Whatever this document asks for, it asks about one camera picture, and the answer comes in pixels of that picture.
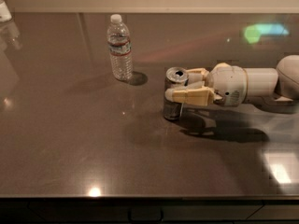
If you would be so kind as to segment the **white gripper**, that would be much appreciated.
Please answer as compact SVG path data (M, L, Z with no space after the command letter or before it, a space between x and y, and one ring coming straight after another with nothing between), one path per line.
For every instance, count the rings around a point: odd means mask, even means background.
M246 97L247 74L239 66L219 63L210 73L205 68L193 68L188 69L187 74L190 83L206 80L209 88L167 89L164 96L168 101L199 106L211 105L213 102L216 105L238 106Z

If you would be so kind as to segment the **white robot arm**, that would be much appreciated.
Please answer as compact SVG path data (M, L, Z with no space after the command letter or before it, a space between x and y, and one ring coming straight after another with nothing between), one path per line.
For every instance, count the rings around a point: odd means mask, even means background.
M188 84L168 88L165 98L174 103L208 106L293 105L298 102L298 56L279 61L276 68L243 68L218 63L182 70Z

